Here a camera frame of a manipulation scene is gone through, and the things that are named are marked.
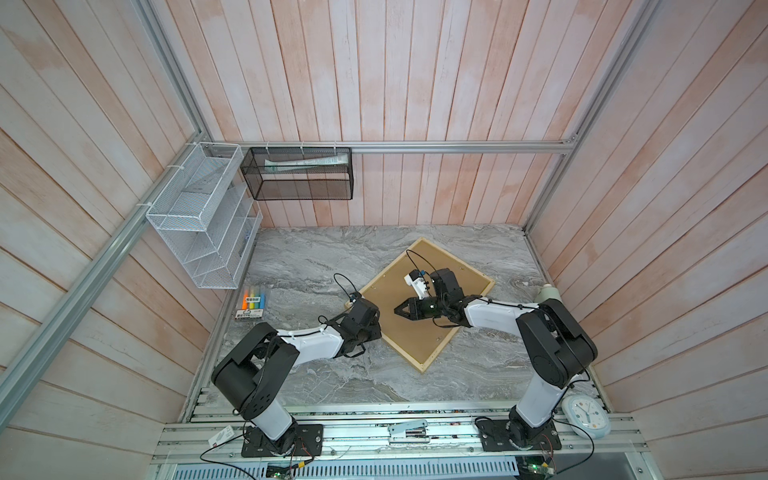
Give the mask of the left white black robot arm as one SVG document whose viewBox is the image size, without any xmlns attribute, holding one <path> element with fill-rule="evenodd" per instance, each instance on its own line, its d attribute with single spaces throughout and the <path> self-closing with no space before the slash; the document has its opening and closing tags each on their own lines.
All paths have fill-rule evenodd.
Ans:
<svg viewBox="0 0 768 480">
<path fill-rule="evenodd" d="M 315 360 L 354 358 L 382 337 L 380 310 L 359 297 L 318 327 L 287 331 L 255 325 L 218 363 L 211 382 L 279 451 L 293 443 L 294 418 L 277 400 L 291 370 Z"/>
</svg>

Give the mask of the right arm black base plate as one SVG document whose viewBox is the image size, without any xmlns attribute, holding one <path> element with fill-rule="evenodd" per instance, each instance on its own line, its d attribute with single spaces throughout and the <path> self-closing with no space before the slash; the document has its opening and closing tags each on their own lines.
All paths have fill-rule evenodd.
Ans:
<svg viewBox="0 0 768 480">
<path fill-rule="evenodd" d="M 481 416 L 474 419 L 474 426 L 484 452 L 532 451 L 546 452 L 562 449 L 554 422 L 531 428 L 524 421 L 493 420 Z"/>
</svg>

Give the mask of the brown cardboard backing board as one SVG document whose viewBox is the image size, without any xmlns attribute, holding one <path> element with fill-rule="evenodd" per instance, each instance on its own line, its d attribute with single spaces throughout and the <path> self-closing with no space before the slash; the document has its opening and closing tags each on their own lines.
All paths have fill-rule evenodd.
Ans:
<svg viewBox="0 0 768 480">
<path fill-rule="evenodd" d="M 414 242 L 410 249 L 413 251 L 411 255 L 399 254 L 361 289 L 361 293 L 379 307 L 383 340 L 424 373 L 459 329 L 448 329 L 448 321 L 444 318 L 434 323 L 431 319 L 410 321 L 396 315 L 395 307 L 416 295 L 406 284 L 405 276 L 415 268 L 428 272 L 437 267 L 448 268 L 466 294 L 478 295 L 488 294 L 495 281 L 424 237 Z"/>
</svg>

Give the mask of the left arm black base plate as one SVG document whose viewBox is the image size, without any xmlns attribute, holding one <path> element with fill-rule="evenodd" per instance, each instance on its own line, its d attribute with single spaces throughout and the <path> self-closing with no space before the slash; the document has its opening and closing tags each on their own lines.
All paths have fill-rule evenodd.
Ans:
<svg viewBox="0 0 768 480">
<path fill-rule="evenodd" d="M 243 458 L 319 456 L 322 452 L 322 424 L 294 424 L 277 440 L 271 440 L 259 428 L 245 429 L 241 449 Z"/>
</svg>

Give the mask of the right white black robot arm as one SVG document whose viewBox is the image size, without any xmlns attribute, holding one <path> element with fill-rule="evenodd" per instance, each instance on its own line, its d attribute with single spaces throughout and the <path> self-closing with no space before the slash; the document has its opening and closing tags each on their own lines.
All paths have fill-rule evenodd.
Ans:
<svg viewBox="0 0 768 480">
<path fill-rule="evenodd" d="M 520 450 L 553 424 L 552 415 L 575 377 L 597 358 L 598 349 L 551 284 L 542 287 L 536 303 L 505 303 L 466 295 L 454 273 L 414 269 L 404 276 L 416 295 L 395 307 L 410 321 L 444 317 L 456 326 L 490 329 L 520 337 L 534 375 L 522 399 L 504 423 L 508 442 Z"/>
</svg>

